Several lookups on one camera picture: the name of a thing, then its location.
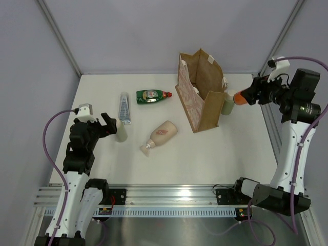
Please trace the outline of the orange bottle with blue cap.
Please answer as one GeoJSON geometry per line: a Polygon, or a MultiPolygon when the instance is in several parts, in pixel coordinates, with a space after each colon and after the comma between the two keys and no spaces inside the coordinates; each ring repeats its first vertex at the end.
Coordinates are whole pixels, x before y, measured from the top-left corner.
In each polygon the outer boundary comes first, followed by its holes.
{"type": "Polygon", "coordinates": [[[236,105],[245,105],[248,104],[247,100],[241,95],[242,91],[237,92],[233,96],[233,101],[236,105]]]}

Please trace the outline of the beige pump lotion bottle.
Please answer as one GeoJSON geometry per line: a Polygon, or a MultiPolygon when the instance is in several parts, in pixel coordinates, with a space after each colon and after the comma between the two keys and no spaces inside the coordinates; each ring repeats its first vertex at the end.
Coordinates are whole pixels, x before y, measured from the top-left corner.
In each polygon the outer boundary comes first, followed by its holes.
{"type": "Polygon", "coordinates": [[[146,143],[140,146],[140,150],[145,156],[149,157],[149,152],[155,147],[162,146],[178,132],[176,126],[169,120],[162,123],[150,135],[146,143]]]}

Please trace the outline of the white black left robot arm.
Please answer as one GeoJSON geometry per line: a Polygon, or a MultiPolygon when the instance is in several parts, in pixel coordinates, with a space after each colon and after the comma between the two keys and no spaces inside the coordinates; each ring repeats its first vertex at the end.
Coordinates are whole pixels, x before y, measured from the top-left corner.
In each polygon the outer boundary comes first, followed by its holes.
{"type": "Polygon", "coordinates": [[[83,119],[79,109],[74,113],[63,169],[54,167],[63,181],[61,194],[45,235],[38,236],[35,245],[85,245],[96,207],[110,198],[107,181],[90,178],[90,172],[98,140],[117,133],[117,120],[102,113],[101,125],[98,119],[83,119]]]}

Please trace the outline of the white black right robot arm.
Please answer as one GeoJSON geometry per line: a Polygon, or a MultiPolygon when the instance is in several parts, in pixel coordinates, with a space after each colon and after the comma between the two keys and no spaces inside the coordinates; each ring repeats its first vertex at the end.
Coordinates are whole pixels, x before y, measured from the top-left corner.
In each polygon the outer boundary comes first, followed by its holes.
{"type": "Polygon", "coordinates": [[[250,87],[234,95],[236,105],[275,103],[282,114],[282,145],[270,185],[241,177],[232,190],[234,201],[244,203],[251,198],[254,205],[286,216],[310,207],[310,199],[304,196],[303,177],[321,114],[321,107],[312,103],[319,80],[318,72],[297,69],[289,84],[284,85],[280,75],[258,76],[250,87]]]}

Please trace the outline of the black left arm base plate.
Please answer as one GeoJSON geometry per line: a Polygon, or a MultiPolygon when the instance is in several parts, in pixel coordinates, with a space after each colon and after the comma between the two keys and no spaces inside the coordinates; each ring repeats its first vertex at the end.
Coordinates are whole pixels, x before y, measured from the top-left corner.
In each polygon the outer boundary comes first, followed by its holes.
{"type": "Polygon", "coordinates": [[[119,188],[109,188],[103,191],[103,198],[100,202],[100,205],[125,205],[126,202],[126,189],[119,189],[119,188]]]}

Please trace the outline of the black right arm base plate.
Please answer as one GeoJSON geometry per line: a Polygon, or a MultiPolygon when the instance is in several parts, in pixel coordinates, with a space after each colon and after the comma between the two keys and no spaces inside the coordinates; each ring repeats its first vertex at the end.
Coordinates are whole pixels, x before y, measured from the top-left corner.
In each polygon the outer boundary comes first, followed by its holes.
{"type": "Polygon", "coordinates": [[[219,188],[215,190],[218,205],[247,205],[250,197],[237,193],[234,189],[219,188]]]}

